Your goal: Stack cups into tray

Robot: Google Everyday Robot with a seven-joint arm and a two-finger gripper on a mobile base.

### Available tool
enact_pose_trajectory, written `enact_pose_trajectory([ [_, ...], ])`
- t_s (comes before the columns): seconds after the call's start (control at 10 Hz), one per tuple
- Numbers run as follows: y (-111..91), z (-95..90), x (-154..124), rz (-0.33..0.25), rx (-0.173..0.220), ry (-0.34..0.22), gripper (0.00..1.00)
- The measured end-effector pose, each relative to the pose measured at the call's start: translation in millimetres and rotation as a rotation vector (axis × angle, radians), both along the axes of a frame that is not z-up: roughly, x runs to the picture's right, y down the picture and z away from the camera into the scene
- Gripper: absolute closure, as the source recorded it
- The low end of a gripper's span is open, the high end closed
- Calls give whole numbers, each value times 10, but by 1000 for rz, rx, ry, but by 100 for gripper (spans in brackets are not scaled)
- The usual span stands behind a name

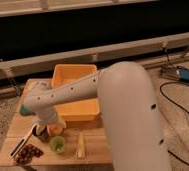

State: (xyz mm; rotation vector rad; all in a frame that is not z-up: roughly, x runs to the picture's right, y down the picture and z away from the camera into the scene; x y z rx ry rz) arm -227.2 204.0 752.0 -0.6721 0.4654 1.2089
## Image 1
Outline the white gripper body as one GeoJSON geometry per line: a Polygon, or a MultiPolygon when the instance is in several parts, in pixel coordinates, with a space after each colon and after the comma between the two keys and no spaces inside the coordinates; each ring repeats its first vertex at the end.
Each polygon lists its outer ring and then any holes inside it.
{"type": "Polygon", "coordinates": [[[36,122],[41,126],[57,124],[62,128],[67,127],[65,120],[54,109],[36,111],[36,122]]]}

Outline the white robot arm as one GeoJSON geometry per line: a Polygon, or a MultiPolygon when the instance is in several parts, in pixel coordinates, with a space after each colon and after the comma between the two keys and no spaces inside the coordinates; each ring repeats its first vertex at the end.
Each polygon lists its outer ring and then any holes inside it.
{"type": "Polygon", "coordinates": [[[147,71],[118,62],[58,88],[34,88],[23,106],[47,116],[57,104],[97,98],[115,171],[171,171],[155,90],[147,71]]]}

